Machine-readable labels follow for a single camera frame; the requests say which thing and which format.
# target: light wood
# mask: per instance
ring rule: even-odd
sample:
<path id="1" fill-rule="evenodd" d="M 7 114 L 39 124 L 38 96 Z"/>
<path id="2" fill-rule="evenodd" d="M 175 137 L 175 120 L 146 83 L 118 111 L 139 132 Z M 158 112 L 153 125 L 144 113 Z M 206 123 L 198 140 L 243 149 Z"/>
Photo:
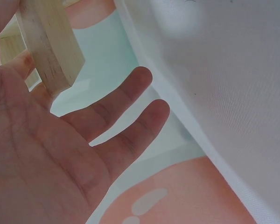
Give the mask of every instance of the light wood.
<path id="1" fill-rule="evenodd" d="M 6 27 L 0 33 L 0 38 L 14 36 L 14 35 L 21 35 L 21 31 L 15 16 L 9 21 Z"/>
<path id="2" fill-rule="evenodd" d="M 13 35 L 5 38 L 0 38 L 0 62 L 5 64 L 19 55 L 26 49 L 24 41 L 21 35 Z M 26 85 L 28 88 L 32 87 L 36 82 L 40 80 L 37 71 L 31 73 L 26 79 Z"/>
<path id="3" fill-rule="evenodd" d="M 85 60 L 61 1 L 22 0 L 16 17 L 47 90 L 71 87 Z"/>
<path id="4" fill-rule="evenodd" d="M 63 7 L 69 7 L 80 0 L 62 0 Z M 16 17 L 14 16 L 11 21 L 6 25 L 6 27 L 0 33 L 0 38 L 13 36 L 13 35 L 20 35 L 20 28 L 17 22 Z"/>
<path id="5" fill-rule="evenodd" d="M 71 6 L 80 0 L 62 0 L 63 7 Z"/>

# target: peach shape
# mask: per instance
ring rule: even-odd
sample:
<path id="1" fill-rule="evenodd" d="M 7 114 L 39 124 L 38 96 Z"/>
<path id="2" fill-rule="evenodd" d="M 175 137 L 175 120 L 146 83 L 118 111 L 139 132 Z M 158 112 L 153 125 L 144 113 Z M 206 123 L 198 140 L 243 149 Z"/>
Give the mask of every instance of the peach shape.
<path id="1" fill-rule="evenodd" d="M 143 196 L 166 189 L 154 204 Z M 100 224 L 255 224 L 255 221 L 207 157 L 175 164 L 120 195 Z"/>
<path id="2" fill-rule="evenodd" d="M 106 17 L 115 10 L 113 0 L 80 0 L 66 8 L 72 28 L 88 28 Z"/>

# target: white fabric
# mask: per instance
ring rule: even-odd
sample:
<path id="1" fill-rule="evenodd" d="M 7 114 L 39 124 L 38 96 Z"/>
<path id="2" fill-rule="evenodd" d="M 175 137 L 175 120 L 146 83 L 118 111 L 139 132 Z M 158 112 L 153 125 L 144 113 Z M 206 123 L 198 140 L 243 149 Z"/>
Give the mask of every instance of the white fabric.
<path id="1" fill-rule="evenodd" d="M 280 224 L 280 0 L 115 0 L 140 64 L 259 224 Z"/>

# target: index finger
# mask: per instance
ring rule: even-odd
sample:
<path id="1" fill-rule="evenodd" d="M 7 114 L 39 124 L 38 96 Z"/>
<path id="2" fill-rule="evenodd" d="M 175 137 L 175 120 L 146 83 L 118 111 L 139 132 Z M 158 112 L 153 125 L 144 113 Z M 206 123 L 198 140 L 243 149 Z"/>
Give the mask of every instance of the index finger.
<path id="1" fill-rule="evenodd" d="M 15 14 L 20 0 L 0 0 L 0 32 Z"/>

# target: hand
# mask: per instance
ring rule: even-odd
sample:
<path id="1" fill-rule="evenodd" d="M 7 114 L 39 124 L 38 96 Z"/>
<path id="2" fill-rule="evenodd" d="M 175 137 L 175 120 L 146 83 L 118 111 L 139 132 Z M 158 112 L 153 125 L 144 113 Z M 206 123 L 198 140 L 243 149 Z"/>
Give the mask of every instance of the hand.
<path id="1" fill-rule="evenodd" d="M 0 0 L 0 31 L 18 2 Z M 122 133 L 90 147 L 149 86 L 151 73 L 136 68 L 102 100 L 58 118 L 42 84 L 28 91 L 33 69 L 28 52 L 0 66 L 0 224 L 84 224 L 158 135 L 169 107 L 154 101 Z"/>

